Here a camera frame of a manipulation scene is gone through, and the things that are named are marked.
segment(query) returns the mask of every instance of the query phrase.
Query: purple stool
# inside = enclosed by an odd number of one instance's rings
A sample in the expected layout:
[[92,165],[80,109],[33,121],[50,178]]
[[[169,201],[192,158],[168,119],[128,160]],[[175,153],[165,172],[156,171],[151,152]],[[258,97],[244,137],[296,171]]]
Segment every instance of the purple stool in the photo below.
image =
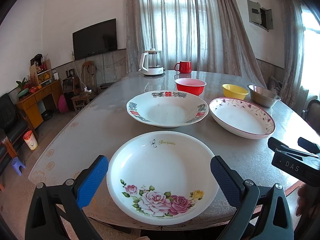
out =
[[17,156],[13,158],[11,164],[12,164],[12,167],[15,169],[15,171],[18,173],[18,175],[21,176],[22,173],[19,168],[22,167],[25,169],[26,166],[19,160]]

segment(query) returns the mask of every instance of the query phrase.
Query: electrical box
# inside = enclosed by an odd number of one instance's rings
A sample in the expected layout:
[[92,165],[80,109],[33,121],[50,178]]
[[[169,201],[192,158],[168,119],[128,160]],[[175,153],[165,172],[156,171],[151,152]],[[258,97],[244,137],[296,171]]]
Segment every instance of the electrical box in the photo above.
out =
[[260,3],[247,0],[249,22],[261,27],[262,29],[273,30],[273,20],[271,9],[267,10],[260,6]]

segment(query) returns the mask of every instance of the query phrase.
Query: white wall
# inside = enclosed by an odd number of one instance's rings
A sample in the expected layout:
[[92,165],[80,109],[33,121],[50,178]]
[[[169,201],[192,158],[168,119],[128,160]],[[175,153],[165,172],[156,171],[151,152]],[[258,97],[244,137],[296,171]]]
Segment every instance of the white wall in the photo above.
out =
[[42,52],[44,0],[17,0],[0,25],[0,96],[30,74],[30,60]]
[[117,19],[118,49],[126,47],[126,0],[45,0],[43,51],[52,68],[71,61],[72,33],[87,26]]
[[249,22],[247,0],[236,0],[255,57],[284,68],[284,34],[279,0],[251,0],[265,9],[272,9],[273,30]]

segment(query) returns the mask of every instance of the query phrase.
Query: stainless steel bowl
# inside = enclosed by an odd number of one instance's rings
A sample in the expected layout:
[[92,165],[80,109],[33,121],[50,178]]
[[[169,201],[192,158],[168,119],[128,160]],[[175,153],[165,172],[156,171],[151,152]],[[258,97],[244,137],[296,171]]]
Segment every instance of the stainless steel bowl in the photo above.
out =
[[273,107],[281,98],[274,92],[254,85],[248,86],[251,99],[257,104],[265,107]]

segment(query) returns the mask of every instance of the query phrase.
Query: wooden cabinet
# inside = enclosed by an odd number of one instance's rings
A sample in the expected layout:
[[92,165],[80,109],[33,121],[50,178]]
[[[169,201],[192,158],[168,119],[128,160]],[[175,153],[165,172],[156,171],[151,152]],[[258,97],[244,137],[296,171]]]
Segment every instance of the wooden cabinet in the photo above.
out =
[[54,104],[56,105],[56,108],[58,108],[58,102],[61,95],[62,95],[62,89],[60,86],[56,90],[52,91],[52,97],[53,97]]
[[30,122],[34,128],[38,127],[42,122],[42,116],[39,112],[38,105],[34,104],[33,106],[29,107],[25,110],[26,115],[29,117]]
[[16,106],[26,113],[33,127],[36,128],[43,122],[37,102],[42,100],[47,110],[57,109],[60,95],[62,95],[62,89],[60,81],[57,80],[39,89],[36,93],[23,98]]

